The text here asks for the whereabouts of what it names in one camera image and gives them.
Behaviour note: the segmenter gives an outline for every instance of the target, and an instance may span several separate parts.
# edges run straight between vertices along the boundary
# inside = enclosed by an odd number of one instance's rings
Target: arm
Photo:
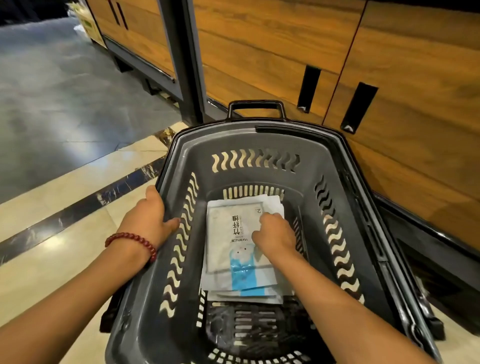
[[[319,273],[295,250],[279,214],[263,214],[252,239],[293,286],[338,363],[433,364],[410,340]]]
[[[154,186],[145,195],[118,232],[138,234],[158,248],[180,221],[163,222],[165,209]],[[60,362],[95,313],[149,258],[138,242],[114,240],[79,275],[0,328],[2,359],[11,364]]]

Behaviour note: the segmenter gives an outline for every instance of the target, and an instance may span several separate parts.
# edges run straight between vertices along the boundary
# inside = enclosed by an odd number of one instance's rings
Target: gray plastic shopping basket
[[[281,117],[233,118],[247,108]],[[280,196],[313,267],[441,360],[409,267],[340,133],[288,120],[278,101],[236,101],[226,120],[174,137],[156,187],[180,229],[117,299],[107,363],[335,362],[294,298],[218,303],[200,289],[207,201],[257,194]]]

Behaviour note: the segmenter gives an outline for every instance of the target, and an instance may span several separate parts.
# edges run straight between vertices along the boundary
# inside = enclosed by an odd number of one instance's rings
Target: gray concrete floor
[[[0,28],[0,203],[181,120],[77,24]]]

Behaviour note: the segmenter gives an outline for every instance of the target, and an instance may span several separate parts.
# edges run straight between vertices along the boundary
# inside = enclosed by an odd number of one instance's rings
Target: wood grain cabinet
[[[193,5],[209,97],[224,105],[280,99],[288,117],[322,123],[365,1],[193,0]],[[321,69],[310,113],[297,109],[306,65]]]
[[[324,121],[360,122],[371,187],[477,249],[479,34],[480,14],[369,1]]]
[[[156,0],[89,0],[100,31],[175,78]]]

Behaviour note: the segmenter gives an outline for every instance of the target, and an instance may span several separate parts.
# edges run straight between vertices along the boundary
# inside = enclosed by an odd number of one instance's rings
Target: forearm
[[[62,359],[95,313],[133,275],[131,269],[137,269],[135,254],[117,249],[119,243],[0,328],[0,352],[6,363],[50,364]]]
[[[339,363],[434,363],[380,317],[317,272],[299,254],[276,266],[292,284]]]

